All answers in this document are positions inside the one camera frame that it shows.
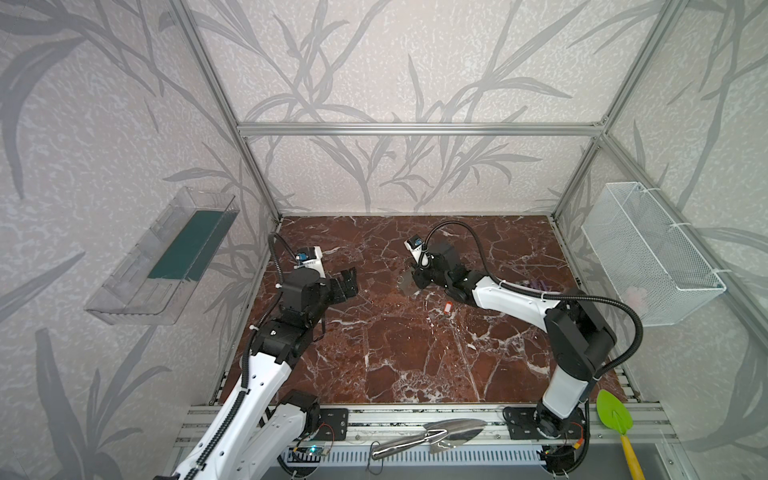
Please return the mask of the grey metal key plate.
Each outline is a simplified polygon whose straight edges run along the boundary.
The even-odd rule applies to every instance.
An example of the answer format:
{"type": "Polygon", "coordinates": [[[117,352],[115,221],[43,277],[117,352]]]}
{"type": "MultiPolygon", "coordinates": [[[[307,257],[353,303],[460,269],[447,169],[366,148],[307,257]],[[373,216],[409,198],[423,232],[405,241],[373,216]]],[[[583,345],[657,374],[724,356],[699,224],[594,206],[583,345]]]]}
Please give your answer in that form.
{"type": "Polygon", "coordinates": [[[406,297],[418,294],[422,290],[419,271],[414,267],[407,268],[398,278],[398,289],[406,297]]]}

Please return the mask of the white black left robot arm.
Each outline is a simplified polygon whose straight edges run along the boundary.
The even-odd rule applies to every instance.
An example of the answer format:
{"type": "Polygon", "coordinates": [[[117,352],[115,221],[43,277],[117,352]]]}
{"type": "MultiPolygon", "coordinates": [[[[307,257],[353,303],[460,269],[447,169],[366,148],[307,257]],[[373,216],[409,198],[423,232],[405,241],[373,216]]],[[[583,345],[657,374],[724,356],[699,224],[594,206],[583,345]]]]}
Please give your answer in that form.
{"type": "Polygon", "coordinates": [[[280,281],[279,314],[263,323],[249,339],[239,385],[182,460],[171,479],[260,479],[287,449],[318,427],[315,396],[293,391],[261,424],[271,401],[314,342],[316,325],[326,310],[358,294],[357,271],[323,277],[311,267],[280,281]]]}

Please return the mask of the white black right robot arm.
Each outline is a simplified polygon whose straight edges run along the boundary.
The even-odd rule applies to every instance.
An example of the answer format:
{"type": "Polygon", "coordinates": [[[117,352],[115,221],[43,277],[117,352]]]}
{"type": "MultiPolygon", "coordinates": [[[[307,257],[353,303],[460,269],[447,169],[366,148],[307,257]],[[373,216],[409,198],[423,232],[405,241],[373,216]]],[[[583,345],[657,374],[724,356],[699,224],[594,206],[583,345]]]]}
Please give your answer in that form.
{"type": "Polygon", "coordinates": [[[589,397],[599,368],[616,344],[600,311],[583,298],[547,300],[504,288],[490,275],[467,269],[447,243],[426,250],[422,239],[413,236],[405,246],[414,260],[411,272],[419,289],[438,285],[456,302],[510,315],[547,334],[556,369],[537,404],[534,424],[543,436],[559,437],[589,397]]]}

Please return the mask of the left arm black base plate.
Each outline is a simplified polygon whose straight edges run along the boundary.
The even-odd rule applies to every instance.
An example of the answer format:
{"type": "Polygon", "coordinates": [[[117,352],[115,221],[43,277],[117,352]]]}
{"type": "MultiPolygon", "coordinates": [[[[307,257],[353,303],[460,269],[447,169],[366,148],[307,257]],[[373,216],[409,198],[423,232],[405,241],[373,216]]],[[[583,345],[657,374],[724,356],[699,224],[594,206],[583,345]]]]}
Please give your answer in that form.
{"type": "Polygon", "coordinates": [[[311,436],[312,441],[344,441],[349,426],[349,410],[347,408],[322,407],[319,410],[316,424],[317,429],[311,436]]]}

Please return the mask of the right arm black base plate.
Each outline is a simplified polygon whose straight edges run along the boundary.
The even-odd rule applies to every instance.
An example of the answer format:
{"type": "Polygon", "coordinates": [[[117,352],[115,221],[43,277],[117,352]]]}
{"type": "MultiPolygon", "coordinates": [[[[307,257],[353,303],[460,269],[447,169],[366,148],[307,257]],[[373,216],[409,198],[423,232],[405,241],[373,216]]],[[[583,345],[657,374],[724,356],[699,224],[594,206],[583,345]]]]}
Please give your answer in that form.
{"type": "Polygon", "coordinates": [[[530,406],[505,406],[502,418],[511,440],[540,440],[542,438],[535,421],[536,408],[530,406]]]}

